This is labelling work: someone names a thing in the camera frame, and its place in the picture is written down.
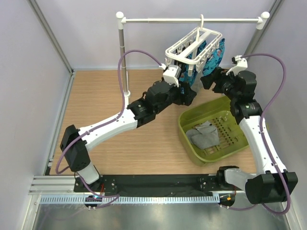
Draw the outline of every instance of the blue patterned cloth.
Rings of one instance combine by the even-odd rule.
[[[207,42],[204,41],[197,49],[197,55],[206,47]],[[220,41],[220,45],[219,48],[217,48],[212,54],[211,57],[207,59],[207,62],[202,70],[202,75],[203,76],[207,76],[209,74],[212,73],[212,71],[219,66],[219,64],[222,61],[223,55],[224,55],[224,51],[225,51],[225,39],[223,38]],[[189,77],[188,76],[188,69],[189,69],[189,65],[186,65],[186,71],[183,72],[181,74],[181,77],[179,78],[180,81],[188,81],[190,86],[193,85],[196,75],[197,75],[197,71],[196,71],[196,67],[194,66],[194,70],[192,73],[192,76]]]

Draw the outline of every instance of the gray towel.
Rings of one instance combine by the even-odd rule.
[[[220,144],[217,128],[209,121],[195,128],[188,130],[186,135],[190,143],[196,145],[199,149],[204,150]]]

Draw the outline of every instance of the white wall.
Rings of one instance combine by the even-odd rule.
[[[73,68],[115,69],[119,59],[115,14],[130,18],[192,17],[255,18],[268,11],[273,0],[37,0]],[[254,24],[208,24],[226,38],[222,64],[243,54],[255,31]],[[165,49],[195,24],[127,24],[126,50],[143,49],[161,61]],[[128,67],[156,67],[142,54],[128,57]]]
[[[306,12],[305,0],[284,1],[255,51],[275,54],[287,67],[284,89],[266,119],[280,158],[290,172],[297,173],[299,182],[291,197],[303,229],[307,229]],[[269,57],[253,57],[248,65],[257,75],[256,98],[264,107],[279,87],[282,68]]]
[[[0,228],[15,230],[46,165],[69,75],[27,1],[0,1],[0,37]]]

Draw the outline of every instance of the green plastic bin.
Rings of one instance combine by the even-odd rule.
[[[248,141],[229,109],[230,100],[224,96],[198,105],[180,115],[179,138],[195,164],[203,166],[216,162],[248,147]],[[186,131],[206,121],[217,127],[220,145],[202,150],[189,142]]]

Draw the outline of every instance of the wooden table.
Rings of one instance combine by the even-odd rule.
[[[155,81],[161,70],[131,70],[130,102],[140,98]],[[191,106],[220,97],[212,91],[201,90]],[[190,107],[171,105],[156,119],[138,129],[121,133],[97,146],[90,158],[100,174],[194,174],[216,173],[220,166],[236,165],[248,173],[255,173],[250,149],[203,167],[194,165],[178,138],[178,116]],[[94,124],[120,111],[121,96],[117,72],[79,71],[71,90],[62,129],[74,124],[77,128]],[[61,151],[57,147],[50,174],[55,174]],[[67,165],[63,160],[60,169]]]

